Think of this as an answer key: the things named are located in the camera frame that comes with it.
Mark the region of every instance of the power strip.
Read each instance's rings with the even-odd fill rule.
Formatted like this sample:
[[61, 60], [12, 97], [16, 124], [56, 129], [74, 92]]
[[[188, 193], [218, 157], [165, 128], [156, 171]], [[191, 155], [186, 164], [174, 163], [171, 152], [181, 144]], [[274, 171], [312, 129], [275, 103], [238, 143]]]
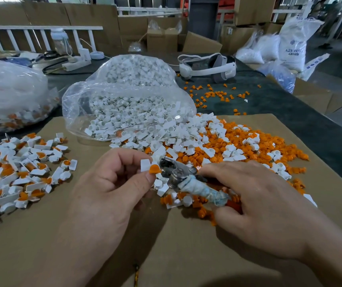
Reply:
[[62, 66], [64, 68], [65, 71], [67, 72], [71, 72], [73, 70], [76, 70], [78, 68], [81, 68], [81, 67], [85, 67], [87, 65], [90, 65], [91, 64], [91, 60], [79, 60], [77, 62], [73, 62], [73, 63], [70, 63], [70, 62], [66, 62], [66, 63], [63, 63]]

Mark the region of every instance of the person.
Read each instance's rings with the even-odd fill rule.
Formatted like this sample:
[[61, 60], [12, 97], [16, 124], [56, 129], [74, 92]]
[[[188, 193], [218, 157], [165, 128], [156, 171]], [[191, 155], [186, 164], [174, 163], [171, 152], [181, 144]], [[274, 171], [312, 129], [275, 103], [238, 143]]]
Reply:
[[[133, 209], [145, 207], [155, 176], [140, 172], [133, 149], [112, 149], [83, 174], [73, 189], [68, 215], [42, 267], [23, 286], [85, 286], [118, 247]], [[204, 165], [241, 196], [243, 215], [214, 209], [220, 227], [247, 244], [309, 266], [324, 285], [342, 286], [342, 230], [283, 178], [250, 161]]]
[[309, 14], [309, 17], [313, 17], [318, 19], [318, 16], [320, 15], [320, 12], [322, 11], [326, 0], [319, 0], [313, 7], [311, 13]]

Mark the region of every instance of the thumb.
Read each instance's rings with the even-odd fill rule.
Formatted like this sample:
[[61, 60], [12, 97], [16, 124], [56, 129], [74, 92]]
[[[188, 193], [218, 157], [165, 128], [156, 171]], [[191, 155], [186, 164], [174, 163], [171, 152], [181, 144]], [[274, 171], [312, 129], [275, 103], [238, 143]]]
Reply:
[[245, 216], [232, 207], [213, 208], [213, 214], [217, 224], [231, 234], [238, 236], [245, 228]]
[[148, 171], [135, 174], [117, 191], [125, 197], [128, 207], [132, 210], [154, 184], [155, 178], [155, 175], [149, 174]]

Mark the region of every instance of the fingernail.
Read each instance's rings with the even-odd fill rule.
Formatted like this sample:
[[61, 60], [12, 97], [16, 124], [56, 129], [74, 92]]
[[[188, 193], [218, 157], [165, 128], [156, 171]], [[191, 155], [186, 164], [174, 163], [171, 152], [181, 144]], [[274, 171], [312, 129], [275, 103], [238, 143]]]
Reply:
[[147, 178], [148, 182], [154, 183], [156, 176], [154, 174], [150, 174], [149, 172], [147, 172], [146, 178]]

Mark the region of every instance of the hand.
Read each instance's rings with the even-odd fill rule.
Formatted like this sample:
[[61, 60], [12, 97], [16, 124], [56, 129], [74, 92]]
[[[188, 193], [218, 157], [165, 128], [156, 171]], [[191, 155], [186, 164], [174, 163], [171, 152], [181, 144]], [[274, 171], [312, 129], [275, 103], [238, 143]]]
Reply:
[[217, 178], [241, 197], [244, 214], [217, 208], [218, 225], [275, 256], [302, 259], [316, 231], [332, 224], [283, 178], [255, 161], [209, 163], [199, 174]]
[[34, 286], [85, 286], [119, 245], [130, 213], [142, 206], [155, 181], [140, 173], [140, 160], [152, 158], [132, 149], [112, 149], [79, 179], [68, 216], [52, 244], [42, 277]]

